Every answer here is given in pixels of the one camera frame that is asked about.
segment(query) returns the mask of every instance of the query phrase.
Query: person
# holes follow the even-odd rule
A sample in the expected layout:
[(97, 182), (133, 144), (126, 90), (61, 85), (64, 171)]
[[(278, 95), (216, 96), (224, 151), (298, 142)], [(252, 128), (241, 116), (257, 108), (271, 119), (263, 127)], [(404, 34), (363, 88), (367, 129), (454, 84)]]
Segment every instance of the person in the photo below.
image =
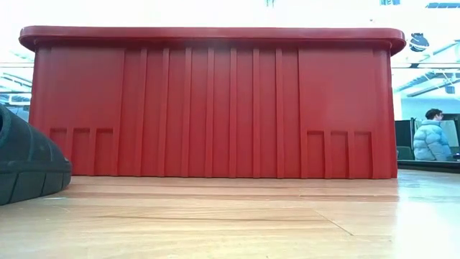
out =
[(416, 160), (447, 161), (452, 155), (449, 142), (443, 129), (441, 120), (443, 112), (440, 109), (431, 109), (426, 112), (426, 119), (414, 134), (414, 156)]

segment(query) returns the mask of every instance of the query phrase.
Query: white wall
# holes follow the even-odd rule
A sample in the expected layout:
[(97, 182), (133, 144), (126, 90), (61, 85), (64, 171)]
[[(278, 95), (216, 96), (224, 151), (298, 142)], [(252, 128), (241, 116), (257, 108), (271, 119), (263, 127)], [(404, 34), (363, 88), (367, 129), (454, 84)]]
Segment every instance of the white wall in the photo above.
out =
[(460, 100), (458, 99), (401, 99), (402, 119), (425, 119), (429, 109), (440, 109), (447, 114), (460, 114)]

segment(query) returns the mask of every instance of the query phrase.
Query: bin rim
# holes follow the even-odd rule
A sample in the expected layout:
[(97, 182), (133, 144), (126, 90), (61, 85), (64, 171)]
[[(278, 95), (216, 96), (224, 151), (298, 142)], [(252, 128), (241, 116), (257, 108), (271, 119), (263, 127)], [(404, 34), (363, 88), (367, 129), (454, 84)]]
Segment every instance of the bin rim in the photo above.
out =
[(19, 42), (36, 51), (49, 40), (292, 40), (292, 41), (383, 41), (390, 54), (406, 45), (404, 33), (393, 28), (272, 28), (272, 27), (63, 27), (28, 26)]

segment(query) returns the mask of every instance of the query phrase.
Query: storage bin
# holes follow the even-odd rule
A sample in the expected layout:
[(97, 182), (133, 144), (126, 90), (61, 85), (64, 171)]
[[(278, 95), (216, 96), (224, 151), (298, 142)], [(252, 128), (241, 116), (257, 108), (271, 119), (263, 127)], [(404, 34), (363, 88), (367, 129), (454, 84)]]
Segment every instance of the storage bin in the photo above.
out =
[(30, 122), (85, 176), (395, 178), (396, 29), (25, 27)]

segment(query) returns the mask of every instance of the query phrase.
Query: floor plank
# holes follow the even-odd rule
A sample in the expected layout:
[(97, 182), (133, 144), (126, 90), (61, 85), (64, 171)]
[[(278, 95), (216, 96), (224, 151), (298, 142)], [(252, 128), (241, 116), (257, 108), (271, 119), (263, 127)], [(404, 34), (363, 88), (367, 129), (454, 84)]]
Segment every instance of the floor plank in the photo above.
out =
[(0, 258), (458, 258), (460, 175), (74, 177), (0, 208)]

